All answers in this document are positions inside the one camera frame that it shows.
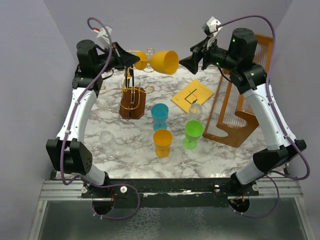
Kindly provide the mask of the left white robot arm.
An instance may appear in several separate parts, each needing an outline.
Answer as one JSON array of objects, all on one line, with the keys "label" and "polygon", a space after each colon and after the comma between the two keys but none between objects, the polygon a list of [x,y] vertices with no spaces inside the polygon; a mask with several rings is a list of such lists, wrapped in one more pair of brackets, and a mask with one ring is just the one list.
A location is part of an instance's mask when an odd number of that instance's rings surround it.
[{"label": "left white robot arm", "polygon": [[61,174],[75,174],[93,184],[97,196],[106,197],[111,190],[109,176],[93,163],[93,155],[84,145],[84,135],[91,109],[103,83],[102,74],[110,70],[125,70],[140,58],[120,47],[117,42],[111,49],[98,54],[92,40],[81,40],[76,45],[78,68],[72,80],[72,98],[66,119],[54,139],[46,142],[46,151],[53,168]]}]

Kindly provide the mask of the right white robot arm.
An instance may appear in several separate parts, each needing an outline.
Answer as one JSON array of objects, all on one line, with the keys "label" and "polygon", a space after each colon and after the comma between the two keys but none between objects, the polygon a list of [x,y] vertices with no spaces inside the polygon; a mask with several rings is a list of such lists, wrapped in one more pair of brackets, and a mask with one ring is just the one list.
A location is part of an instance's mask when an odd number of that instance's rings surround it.
[{"label": "right white robot arm", "polygon": [[275,168],[291,161],[307,148],[303,139],[295,135],[285,125],[276,101],[272,98],[272,87],[267,83],[267,73],[263,66],[254,62],[258,40],[248,28],[236,28],[232,32],[228,49],[218,47],[216,32],[204,27],[206,38],[191,47],[192,55],[180,60],[180,64],[191,73],[209,65],[221,67],[230,74],[230,81],[250,104],[264,135],[266,148],[253,155],[252,162],[231,175],[229,189],[240,196],[248,189],[248,184],[264,177]]}]

